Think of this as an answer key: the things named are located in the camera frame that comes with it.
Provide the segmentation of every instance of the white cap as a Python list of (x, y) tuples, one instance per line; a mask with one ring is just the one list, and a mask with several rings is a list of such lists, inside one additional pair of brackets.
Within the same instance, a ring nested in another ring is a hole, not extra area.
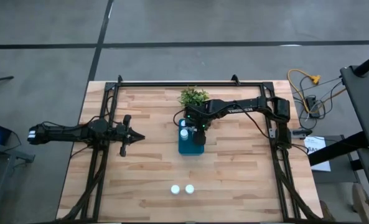
[(185, 186), (185, 191), (187, 192), (187, 194), (192, 194), (194, 193), (194, 186), (189, 184), (187, 186)]
[(172, 192), (172, 194), (179, 194), (180, 192), (180, 187), (178, 185), (173, 185), (171, 188), (170, 188), (170, 191)]
[(182, 138), (187, 138), (189, 136), (189, 132), (186, 129), (180, 131), (180, 136)]

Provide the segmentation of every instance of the white paper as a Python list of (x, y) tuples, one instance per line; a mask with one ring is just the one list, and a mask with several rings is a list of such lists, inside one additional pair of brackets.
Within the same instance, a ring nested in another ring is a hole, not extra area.
[[(313, 152), (316, 152), (325, 147), (325, 140), (324, 137), (308, 136), (304, 140), (304, 145), (309, 149), (309, 154), (312, 154)], [(320, 164), (314, 165), (311, 167), (311, 169), (326, 172), (331, 171), (329, 161), (321, 162)]]

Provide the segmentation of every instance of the green plant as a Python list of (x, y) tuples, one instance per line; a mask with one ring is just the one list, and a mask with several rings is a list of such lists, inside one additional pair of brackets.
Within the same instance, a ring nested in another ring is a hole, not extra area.
[(195, 88), (188, 87), (181, 91), (181, 96), (179, 97), (179, 102), (182, 106), (187, 105), (197, 105), (200, 106), (202, 102), (209, 99), (208, 93), (204, 90), (196, 90)]

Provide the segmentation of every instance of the yellow cable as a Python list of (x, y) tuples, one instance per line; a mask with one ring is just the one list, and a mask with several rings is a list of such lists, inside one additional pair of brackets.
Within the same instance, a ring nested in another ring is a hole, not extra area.
[(325, 102), (327, 102), (328, 100), (330, 100), (331, 98), (334, 98), (334, 97), (336, 97), (336, 96), (338, 96), (339, 94), (341, 94), (342, 92), (344, 92), (345, 90), (346, 90), (346, 88), (344, 88), (344, 89), (342, 89), (342, 90), (340, 90), (340, 91), (338, 91), (337, 93), (335, 93), (334, 95), (332, 95), (332, 96), (330, 96), (330, 97), (328, 97), (327, 99), (325, 99), (324, 101), (322, 101), (322, 103), (321, 103), (321, 105), (315, 110), (315, 111), (310, 111), (309, 109), (308, 109), (308, 107), (307, 107), (307, 105), (306, 105), (306, 100), (303, 98), (303, 95), (300, 93), (300, 91), (296, 88), (296, 86), (292, 83), (292, 80), (291, 80), (291, 72), (300, 72), (301, 74), (303, 74), (303, 75), (305, 75), (305, 76), (307, 76), (307, 77), (309, 77), (312, 81), (313, 81), (313, 83), (315, 84), (315, 85), (318, 85), (318, 82), (319, 82), (319, 80), (320, 80), (320, 78), (321, 78), (321, 76), (320, 75), (309, 75), (309, 74), (307, 74), (306, 72), (303, 72), (302, 70), (299, 70), (299, 69), (290, 69), (288, 72), (287, 72), (287, 74), (286, 74), (286, 76), (287, 76), (287, 79), (288, 79), (288, 81), (289, 81), (289, 83), (291, 84), (291, 86), (296, 90), (296, 93), (297, 94), (299, 94), (299, 96), (301, 97), (301, 100), (302, 100), (302, 102), (303, 102), (303, 107), (304, 107), (304, 110), (306, 110), (306, 112), (307, 113), (316, 113), (316, 112), (319, 112), (319, 110), (321, 109), (321, 107), (323, 107), (323, 105), (325, 104)]

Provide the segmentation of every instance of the blue container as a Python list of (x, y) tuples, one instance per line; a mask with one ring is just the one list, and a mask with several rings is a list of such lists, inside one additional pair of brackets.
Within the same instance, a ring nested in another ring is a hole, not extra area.
[(182, 154), (183, 156), (199, 156), (204, 152), (204, 147), (203, 146), (198, 146), (196, 144), (194, 144), (193, 140), (192, 140), (192, 131), (188, 130), (189, 132), (189, 136), (186, 140), (183, 140), (180, 137), (180, 131), (185, 129), (185, 127), (181, 126), (182, 121), (184, 121), (184, 119), (180, 119), (179, 121), (179, 153)]

